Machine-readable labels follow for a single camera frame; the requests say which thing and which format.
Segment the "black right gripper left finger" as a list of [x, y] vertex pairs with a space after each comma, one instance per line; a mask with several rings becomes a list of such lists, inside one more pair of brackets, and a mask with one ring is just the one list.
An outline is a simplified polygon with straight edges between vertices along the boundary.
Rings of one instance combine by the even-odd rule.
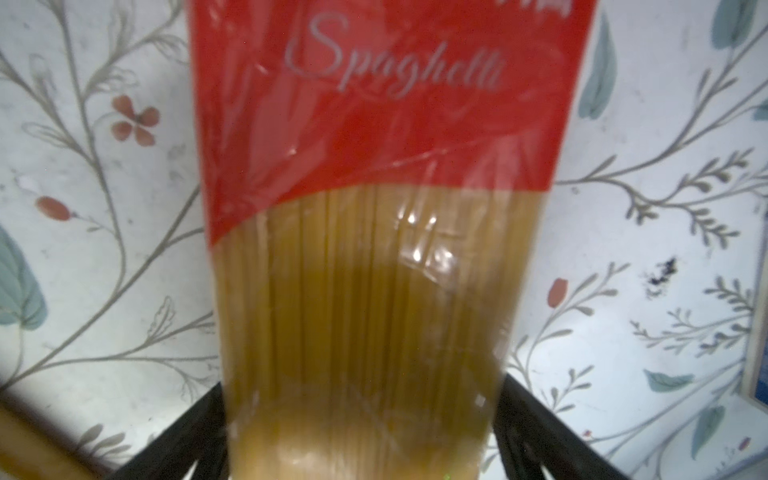
[[108, 476], [119, 479], [230, 477], [223, 389], [216, 384], [163, 433]]

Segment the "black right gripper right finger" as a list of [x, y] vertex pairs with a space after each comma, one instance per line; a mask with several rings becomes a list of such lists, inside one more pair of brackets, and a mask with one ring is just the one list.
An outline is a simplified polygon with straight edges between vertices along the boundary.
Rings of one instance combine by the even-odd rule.
[[626, 480], [556, 415], [507, 374], [493, 421], [509, 479]]

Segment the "red spaghetti bag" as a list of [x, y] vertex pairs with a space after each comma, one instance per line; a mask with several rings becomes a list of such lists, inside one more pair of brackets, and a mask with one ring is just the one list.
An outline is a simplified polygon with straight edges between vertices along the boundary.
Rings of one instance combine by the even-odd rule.
[[475, 479], [593, 1], [191, 1], [235, 479]]

